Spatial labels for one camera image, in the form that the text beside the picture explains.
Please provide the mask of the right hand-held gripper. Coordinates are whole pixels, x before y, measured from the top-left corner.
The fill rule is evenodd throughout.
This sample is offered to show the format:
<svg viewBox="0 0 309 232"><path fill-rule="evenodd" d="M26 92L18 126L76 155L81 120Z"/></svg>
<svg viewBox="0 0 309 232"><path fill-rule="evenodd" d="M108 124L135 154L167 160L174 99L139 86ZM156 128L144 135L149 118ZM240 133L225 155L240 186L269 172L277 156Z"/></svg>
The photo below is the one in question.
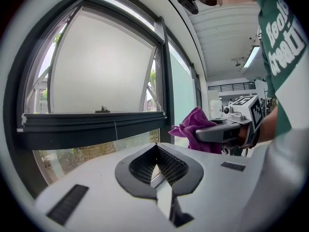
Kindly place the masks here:
<svg viewBox="0 0 309 232"><path fill-rule="evenodd" d="M263 118L258 96L244 96L225 106L220 118L211 120L215 126L196 130L195 138L205 143L222 143L223 153L240 156L245 149L237 144L241 126L251 126L255 133L254 144Z"/></svg>

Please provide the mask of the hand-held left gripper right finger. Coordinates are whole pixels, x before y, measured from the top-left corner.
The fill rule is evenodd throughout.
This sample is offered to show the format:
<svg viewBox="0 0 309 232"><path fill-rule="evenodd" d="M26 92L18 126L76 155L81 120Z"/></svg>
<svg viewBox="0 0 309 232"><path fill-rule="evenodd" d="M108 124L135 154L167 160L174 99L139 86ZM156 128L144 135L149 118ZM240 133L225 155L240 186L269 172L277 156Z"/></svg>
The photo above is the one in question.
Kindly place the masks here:
<svg viewBox="0 0 309 232"><path fill-rule="evenodd" d="M158 187L158 207L175 227L261 227L257 198L266 147L249 158L158 144L158 155L181 175Z"/></svg>

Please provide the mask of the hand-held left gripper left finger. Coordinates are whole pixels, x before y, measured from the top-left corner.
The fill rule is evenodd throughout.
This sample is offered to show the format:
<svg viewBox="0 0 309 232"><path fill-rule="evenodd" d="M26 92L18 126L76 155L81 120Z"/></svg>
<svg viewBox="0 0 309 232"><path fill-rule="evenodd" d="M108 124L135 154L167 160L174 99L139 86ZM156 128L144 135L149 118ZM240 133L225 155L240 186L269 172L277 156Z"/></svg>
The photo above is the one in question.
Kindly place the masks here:
<svg viewBox="0 0 309 232"><path fill-rule="evenodd" d="M123 158L145 148L135 146L89 160L62 179L49 185L35 200L35 207L48 212L75 185L88 188L65 228L70 232L175 232L154 200L126 192L115 178L115 168Z"/></svg>

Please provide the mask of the person's right hand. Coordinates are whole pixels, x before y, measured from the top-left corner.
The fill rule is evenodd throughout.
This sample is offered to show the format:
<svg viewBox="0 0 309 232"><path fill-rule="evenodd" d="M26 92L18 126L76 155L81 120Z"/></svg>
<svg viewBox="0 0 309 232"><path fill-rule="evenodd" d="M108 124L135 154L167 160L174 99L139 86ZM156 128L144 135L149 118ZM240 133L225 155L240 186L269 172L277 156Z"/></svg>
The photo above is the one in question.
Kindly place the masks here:
<svg viewBox="0 0 309 232"><path fill-rule="evenodd" d="M237 144L240 148L252 148L255 133L250 125L242 125L238 134Z"/></svg>

